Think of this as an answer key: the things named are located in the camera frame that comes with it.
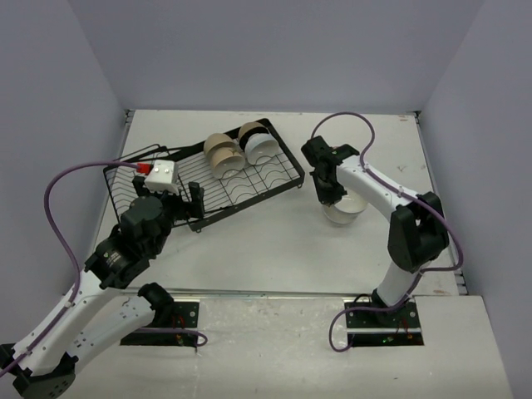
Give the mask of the light blue bowl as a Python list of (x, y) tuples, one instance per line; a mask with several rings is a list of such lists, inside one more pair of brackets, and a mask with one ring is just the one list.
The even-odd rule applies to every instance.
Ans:
[(244, 147), (247, 161), (251, 165), (262, 165), (268, 162), (278, 153), (278, 151), (278, 142), (268, 133), (257, 133), (252, 135)]
[(361, 197), (346, 195), (336, 204), (322, 206), (326, 218), (339, 225), (351, 224), (367, 208), (367, 202)]

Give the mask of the beige bowl with flower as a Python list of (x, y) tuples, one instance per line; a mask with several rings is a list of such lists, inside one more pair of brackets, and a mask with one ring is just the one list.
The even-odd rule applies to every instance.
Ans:
[(213, 150), (209, 162), (213, 176), (219, 180), (238, 174), (245, 166), (244, 156), (234, 145)]

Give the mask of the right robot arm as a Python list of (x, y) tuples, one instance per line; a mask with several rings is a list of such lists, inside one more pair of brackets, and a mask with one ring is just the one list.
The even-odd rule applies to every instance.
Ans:
[(440, 198), (405, 189), (369, 167), (362, 154), (350, 145), (333, 148), (321, 136), (302, 147), (324, 213), (334, 223), (350, 222), (368, 205), (388, 222), (387, 252), (391, 264), (374, 289), (366, 306), (351, 307), (352, 313), (371, 313), (379, 326), (392, 325), (401, 315), (412, 291), (431, 262), (448, 248)]

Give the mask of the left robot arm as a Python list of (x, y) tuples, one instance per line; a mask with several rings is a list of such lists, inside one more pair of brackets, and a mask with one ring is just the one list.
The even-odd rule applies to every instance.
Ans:
[(189, 184), (190, 200), (173, 185), (160, 193), (140, 192), (52, 313), (23, 340), (1, 346), (1, 373), (15, 377), (13, 386), (21, 397), (58, 398), (94, 357), (135, 331), (193, 336), (197, 345), (207, 343), (204, 334), (181, 323), (163, 327), (172, 319), (174, 300), (157, 283), (142, 286), (102, 325), (87, 326), (149, 268), (177, 221), (204, 215), (204, 190), (196, 182)]

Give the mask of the beige bowl rear left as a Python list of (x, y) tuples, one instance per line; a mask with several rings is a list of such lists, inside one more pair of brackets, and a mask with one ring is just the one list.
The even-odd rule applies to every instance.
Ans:
[(220, 148), (230, 148), (235, 145), (234, 141), (224, 133), (214, 133), (204, 142), (204, 154), (206, 157)]

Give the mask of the tan and black bowl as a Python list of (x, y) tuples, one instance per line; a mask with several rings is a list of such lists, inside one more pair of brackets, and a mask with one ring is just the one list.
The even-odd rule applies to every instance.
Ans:
[(239, 128), (238, 140), (240, 146), (245, 146), (250, 136), (254, 134), (268, 134), (268, 129), (258, 121), (251, 121)]

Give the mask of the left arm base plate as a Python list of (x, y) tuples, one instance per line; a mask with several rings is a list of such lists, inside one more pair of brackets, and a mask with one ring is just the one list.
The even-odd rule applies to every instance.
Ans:
[[(172, 328), (195, 330), (200, 314), (199, 301), (176, 301), (172, 308), (159, 313), (145, 328)], [(204, 339), (183, 332), (138, 332), (135, 331), (120, 340), (121, 346), (133, 347), (192, 347), (197, 348)]]

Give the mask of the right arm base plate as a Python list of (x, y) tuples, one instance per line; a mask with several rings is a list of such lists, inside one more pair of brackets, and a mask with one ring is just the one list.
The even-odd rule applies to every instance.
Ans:
[(345, 320), (349, 347), (424, 345), (421, 321), (413, 300), (394, 313), (348, 311)]

